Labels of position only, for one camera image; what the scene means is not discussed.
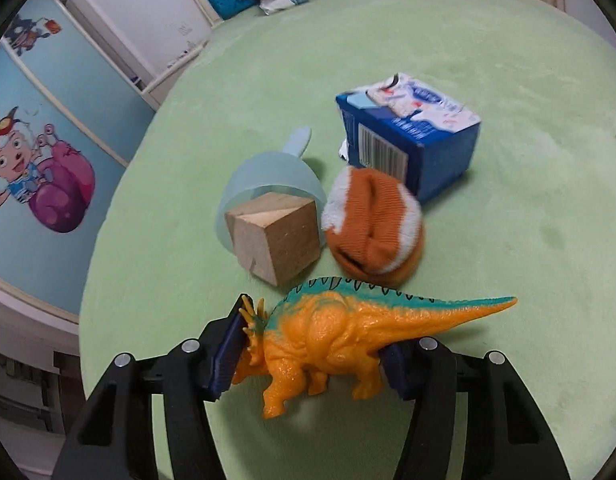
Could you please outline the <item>blue white milk carton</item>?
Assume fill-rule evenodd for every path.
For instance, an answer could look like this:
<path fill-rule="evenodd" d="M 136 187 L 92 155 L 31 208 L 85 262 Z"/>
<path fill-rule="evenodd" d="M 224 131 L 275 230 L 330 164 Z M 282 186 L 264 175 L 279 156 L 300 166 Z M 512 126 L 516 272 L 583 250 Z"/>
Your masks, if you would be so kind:
<path fill-rule="evenodd" d="M 335 98 L 346 131 L 346 160 L 399 180 L 422 203 L 468 170 L 480 117 L 404 73 Z"/>

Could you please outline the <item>white bedside table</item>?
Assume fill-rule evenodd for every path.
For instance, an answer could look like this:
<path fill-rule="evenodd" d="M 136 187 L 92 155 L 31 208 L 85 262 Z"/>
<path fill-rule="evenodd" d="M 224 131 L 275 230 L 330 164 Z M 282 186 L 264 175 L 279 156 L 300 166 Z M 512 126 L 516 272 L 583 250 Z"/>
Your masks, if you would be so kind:
<path fill-rule="evenodd" d="M 182 76 L 191 63 L 193 63 L 208 45 L 203 41 L 191 50 L 185 50 L 178 58 L 171 62 L 166 70 L 154 78 L 142 91 L 141 96 L 153 110 L 158 110 L 165 102 L 168 93 L 177 80 Z"/>

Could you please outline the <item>orange toy dinosaur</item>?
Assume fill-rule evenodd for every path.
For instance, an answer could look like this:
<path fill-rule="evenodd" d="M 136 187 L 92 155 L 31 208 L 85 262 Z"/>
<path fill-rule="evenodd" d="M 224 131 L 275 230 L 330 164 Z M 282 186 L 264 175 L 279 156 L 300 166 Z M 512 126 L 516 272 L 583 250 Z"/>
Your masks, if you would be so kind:
<path fill-rule="evenodd" d="M 383 389 L 380 352 L 390 344 L 433 336 L 513 307 L 514 296 L 441 300 L 339 276 L 292 288 L 272 309 L 242 298 L 247 346 L 232 382 L 268 376 L 265 418 L 285 413 L 302 393 L 317 396 L 332 376 L 354 375 L 352 396 L 368 400 Z"/>

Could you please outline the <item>orange white sock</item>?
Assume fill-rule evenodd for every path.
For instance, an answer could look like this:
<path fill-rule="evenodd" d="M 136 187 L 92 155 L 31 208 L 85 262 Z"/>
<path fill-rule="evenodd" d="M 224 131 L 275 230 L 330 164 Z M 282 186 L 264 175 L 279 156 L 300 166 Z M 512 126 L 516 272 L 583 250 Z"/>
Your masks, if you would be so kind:
<path fill-rule="evenodd" d="M 419 201 L 400 181 L 370 168 L 345 167 L 322 211 L 326 244 L 350 278 L 396 288 L 423 255 Z"/>

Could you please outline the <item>wooden cube block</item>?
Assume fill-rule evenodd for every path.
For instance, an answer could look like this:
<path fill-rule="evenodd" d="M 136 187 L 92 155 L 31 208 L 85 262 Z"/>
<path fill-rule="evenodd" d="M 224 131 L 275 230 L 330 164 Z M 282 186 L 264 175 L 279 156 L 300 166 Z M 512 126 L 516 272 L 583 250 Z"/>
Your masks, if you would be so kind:
<path fill-rule="evenodd" d="M 311 198 L 268 192 L 230 209 L 224 218 L 240 266 L 270 285 L 293 281 L 321 255 L 317 205 Z"/>

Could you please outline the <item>light blue plastic cup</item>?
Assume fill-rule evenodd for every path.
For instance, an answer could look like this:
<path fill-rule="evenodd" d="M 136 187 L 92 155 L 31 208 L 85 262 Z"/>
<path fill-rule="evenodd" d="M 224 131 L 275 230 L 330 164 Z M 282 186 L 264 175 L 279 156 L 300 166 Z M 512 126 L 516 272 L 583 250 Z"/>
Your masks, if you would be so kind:
<path fill-rule="evenodd" d="M 215 232 L 220 244 L 233 252 L 233 243 L 226 220 L 226 213 L 236 206 L 276 192 L 310 198 L 317 206 L 317 224 L 326 203 L 322 184 L 302 154 L 311 139 L 311 129 L 296 129 L 280 151 L 262 152 L 242 162 L 223 190 L 215 219 Z"/>

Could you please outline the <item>blue cartoon wardrobe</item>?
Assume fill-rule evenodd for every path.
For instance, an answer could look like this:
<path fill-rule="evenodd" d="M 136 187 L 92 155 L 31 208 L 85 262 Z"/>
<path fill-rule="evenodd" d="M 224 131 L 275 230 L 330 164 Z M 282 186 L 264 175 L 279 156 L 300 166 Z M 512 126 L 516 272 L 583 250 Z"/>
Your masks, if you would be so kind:
<path fill-rule="evenodd" d="M 0 39 L 0 287 L 76 321 L 95 239 L 154 110 L 58 0 Z"/>

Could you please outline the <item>green bed blanket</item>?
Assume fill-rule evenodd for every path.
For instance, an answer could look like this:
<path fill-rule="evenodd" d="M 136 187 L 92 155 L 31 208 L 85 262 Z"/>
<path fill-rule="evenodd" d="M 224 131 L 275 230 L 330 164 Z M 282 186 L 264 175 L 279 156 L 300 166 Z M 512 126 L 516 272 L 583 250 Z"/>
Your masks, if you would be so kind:
<path fill-rule="evenodd" d="M 214 223 L 230 175 L 309 127 L 325 188 L 343 168 L 336 97 L 411 75 L 482 120 L 470 169 L 424 208 L 406 292 L 513 295 L 442 337 L 502 351 L 575 479 L 616 445 L 616 50 L 539 0 L 317 0 L 223 23 L 169 92 L 122 176 L 80 311 L 82 379 L 120 352 L 159 356 L 238 295 L 280 292 L 242 269 Z"/>

